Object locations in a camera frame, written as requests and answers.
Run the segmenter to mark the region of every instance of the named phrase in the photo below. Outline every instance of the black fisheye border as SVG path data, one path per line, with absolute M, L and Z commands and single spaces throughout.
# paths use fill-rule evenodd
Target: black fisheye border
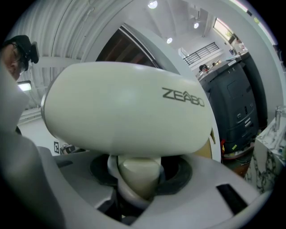
M 25 1 L 4 1 L 1 3 L 1 32 L 0 32 L 0 42 L 2 43 L 7 34 L 12 29 L 15 22 L 22 15 L 23 12 L 33 4 L 33 0 Z M 273 0 L 271 5 L 261 4 L 261 1 L 249 0 L 254 9 L 260 14 L 264 21 L 268 24 L 269 28 L 272 30 L 274 36 L 276 37 L 279 48 L 285 53 L 285 36 L 284 36 L 284 26 L 285 12 L 283 11 L 283 6 L 280 1 Z M 254 216 L 254 218 L 248 222 L 243 228 L 254 228 L 260 226 L 261 224 L 269 225 L 272 227 L 284 224 L 284 211 L 286 206 L 286 168 L 282 169 L 277 182 L 275 183 L 274 190 L 263 206 L 263 208 Z M 29 228 L 50 228 L 49 225 L 44 224 L 41 219 L 37 218 L 32 212 L 27 210 L 21 201 L 13 194 L 9 186 L 4 182 L 2 176 L 0 177 L 0 187 L 2 194 L 2 226 L 9 225 Z

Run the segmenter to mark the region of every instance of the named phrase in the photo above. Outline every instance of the logo on robot head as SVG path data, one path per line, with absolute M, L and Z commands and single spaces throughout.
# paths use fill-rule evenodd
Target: logo on robot head
M 198 98 L 194 95 L 190 95 L 188 92 L 184 91 L 175 91 L 169 88 L 162 88 L 163 90 L 167 90 L 167 92 L 163 95 L 163 98 L 174 99 L 182 102 L 190 101 L 194 105 L 205 106 L 203 99 Z

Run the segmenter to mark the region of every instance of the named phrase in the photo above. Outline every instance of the black metal railing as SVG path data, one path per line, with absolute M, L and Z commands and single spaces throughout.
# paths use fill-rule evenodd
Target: black metal railing
M 209 55 L 210 53 L 218 50 L 219 47 L 215 44 L 215 42 L 204 46 L 203 48 L 199 49 L 198 51 L 188 55 L 187 57 L 184 58 L 185 62 L 188 65 L 191 65 L 195 63 L 196 61 L 200 60 L 201 58 Z

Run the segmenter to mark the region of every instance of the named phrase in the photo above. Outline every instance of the marble surface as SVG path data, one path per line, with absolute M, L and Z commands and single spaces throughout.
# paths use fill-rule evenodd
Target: marble surface
M 281 118 L 280 128 L 273 131 L 273 120 L 256 138 L 253 156 L 244 179 L 261 194 L 273 189 L 273 186 L 285 166 L 285 160 L 279 148 L 286 144 L 286 118 Z

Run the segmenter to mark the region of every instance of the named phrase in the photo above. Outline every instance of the person wearing black cap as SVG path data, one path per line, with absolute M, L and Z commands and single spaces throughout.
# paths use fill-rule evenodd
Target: person wearing black cap
M 0 51 L 1 61 L 16 81 L 22 72 L 28 70 L 29 61 L 35 64 L 39 61 L 37 43 L 31 44 L 26 35 L 18 35 L 5 41 Z

